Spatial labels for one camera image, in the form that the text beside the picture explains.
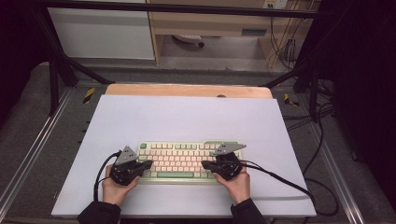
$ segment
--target hand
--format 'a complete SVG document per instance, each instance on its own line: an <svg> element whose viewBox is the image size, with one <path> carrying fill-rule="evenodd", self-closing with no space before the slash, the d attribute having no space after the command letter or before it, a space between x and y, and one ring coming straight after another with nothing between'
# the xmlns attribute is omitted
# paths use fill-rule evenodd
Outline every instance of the hand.
<svg viewBox="0 0 396 224"><path fill-rule="evenodd" d="M244 166L238 176L227 181L221 175L216 173L213 174L218 183L223 185L231 198L236 204L243 202L250 198L250 175L247 172L247 168Z"/></svg>
<svg viewBox="0 0 396 224"><path fill-rule="evenodd" d="M108 165L106 167L106 176L110 176L112 166L113 165ZM136 187L139 177L140 176L137 176L128 186L119 185L111 178L105 179L102 183L103 202L114 203L118 206L121 206L128 192Z"/></svg>

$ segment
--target keyboard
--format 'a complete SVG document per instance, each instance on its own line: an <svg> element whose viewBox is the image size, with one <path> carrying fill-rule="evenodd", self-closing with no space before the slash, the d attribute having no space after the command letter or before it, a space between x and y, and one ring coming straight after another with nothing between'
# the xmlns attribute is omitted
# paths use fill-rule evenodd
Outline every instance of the keyboard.
<svg viewBox="0 0 396 224"><path fill-rule="evenodd" d="M139 184L216 184L215 177L202 167L201 161L215 161L213 153L223 143L237 142L142 142L136 153L137 160L153 163ZM242 160L241 150L234 153Z"/></svg>

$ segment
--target white table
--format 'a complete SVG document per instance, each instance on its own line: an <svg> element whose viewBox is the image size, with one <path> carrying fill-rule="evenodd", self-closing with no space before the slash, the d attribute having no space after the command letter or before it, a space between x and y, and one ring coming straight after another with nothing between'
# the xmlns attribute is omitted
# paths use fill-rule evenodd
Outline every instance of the white table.
<svg viewBox="0 0 396 224"><path fill-rule="evenodd" d="M91 201L104 160L141 141L237 140L243 158L306 188L276 100L185 96L103 95L52 210L76 217ZM309 198L271 176L248 169L251 196L264 216L312 217ZM99 188L99 200L102 191ZM222 186L139 185L122 205L123 217L230 217Z"/></svg>

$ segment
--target key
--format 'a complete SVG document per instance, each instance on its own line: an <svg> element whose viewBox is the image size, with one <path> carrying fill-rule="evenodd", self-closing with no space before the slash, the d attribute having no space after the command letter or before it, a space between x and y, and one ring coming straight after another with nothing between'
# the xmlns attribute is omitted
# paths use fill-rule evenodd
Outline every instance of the key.
<svg viewBox="0 0 396 224"><path fill-rule="evenodd" d="M194 178L194 173L190 172L158 172L159 178Z"/></svg>

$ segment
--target table surface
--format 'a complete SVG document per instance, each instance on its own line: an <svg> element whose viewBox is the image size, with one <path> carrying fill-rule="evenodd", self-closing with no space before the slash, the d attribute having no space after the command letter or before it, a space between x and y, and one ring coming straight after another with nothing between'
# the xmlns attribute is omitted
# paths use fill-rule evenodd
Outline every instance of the table surface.
<svg viewBox="0 0 396 224"><path fill-rule="evenodd" d="M237 139L247 144L243 151L245 160L255 161L306 188L277 101L268 89L112 84L101 97L52 214L76 217L92 200L92 183L103 161L125 145L138 146L139 141L154 139ZM249 173L252 199L264 216L316 215L312 202L300 191L264 173ZM223 186L138 185L128 194L121 215L230 217L230 205Z"/></svg>

